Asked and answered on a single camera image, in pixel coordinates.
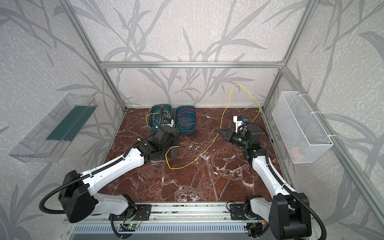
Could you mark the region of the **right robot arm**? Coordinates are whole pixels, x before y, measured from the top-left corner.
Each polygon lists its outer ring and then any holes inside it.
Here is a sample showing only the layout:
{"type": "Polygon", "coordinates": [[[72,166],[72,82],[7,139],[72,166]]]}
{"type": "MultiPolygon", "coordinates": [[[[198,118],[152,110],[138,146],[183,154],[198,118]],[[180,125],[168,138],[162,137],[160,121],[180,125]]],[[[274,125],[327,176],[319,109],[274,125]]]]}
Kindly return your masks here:
{"type": "Polygon", "coordinates": [[[310,207],[310,201],[304,193],[298,193],[291,187],[272,164],[269,157],[271,140],[266,148],[261,147],[261,133],[267,131],[255,123],[242,123],[235,129],[218,129],[219,136],[242,151],[243,157],[263,180],[271,202],[261,197],[251,196],[245,200],[245,215],[249,218],[261,217],[270,226],[277,240],[303,240],[312,235],[312,219],[315,219],[321,235],[327,238],[326,227],[321,218],[310,207]]]}

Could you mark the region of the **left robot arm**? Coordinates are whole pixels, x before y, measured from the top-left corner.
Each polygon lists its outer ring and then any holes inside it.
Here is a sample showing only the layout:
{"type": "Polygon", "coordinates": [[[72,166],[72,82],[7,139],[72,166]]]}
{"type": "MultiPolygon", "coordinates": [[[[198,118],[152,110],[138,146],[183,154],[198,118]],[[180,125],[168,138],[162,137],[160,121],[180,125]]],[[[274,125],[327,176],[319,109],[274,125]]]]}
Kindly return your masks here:
{"type": "Polygon", "coordinates": [[[104,214],[133,217],[138,208],[128,195],[106,195],[99,191],[131,170],[164,159],[167,152],[179,144],[179,130],[174,128],[171,116],[164,110],[161,106],[156,131],[137,140],[122,155],[82,173],[67,173],[62,185],[42,198],[40,211],[51,215],[65,214],[70,223],[104,214]]]}

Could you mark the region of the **grey perforated cable spool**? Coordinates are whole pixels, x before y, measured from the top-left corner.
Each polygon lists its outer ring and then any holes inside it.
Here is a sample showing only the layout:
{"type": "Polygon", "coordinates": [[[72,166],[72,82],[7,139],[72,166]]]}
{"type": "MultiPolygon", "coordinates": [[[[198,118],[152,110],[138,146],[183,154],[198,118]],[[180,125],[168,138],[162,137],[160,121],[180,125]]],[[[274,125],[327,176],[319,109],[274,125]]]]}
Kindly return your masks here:
{"type": "Polygon", "coordinates": [[[173,148],[170,149],[171,150],[171,157],[173,160],[175,160],[178,156],[179,146],[180,146],[180,137],[177,136],[173,141],[173,145],[172,145],[173,148]]]}

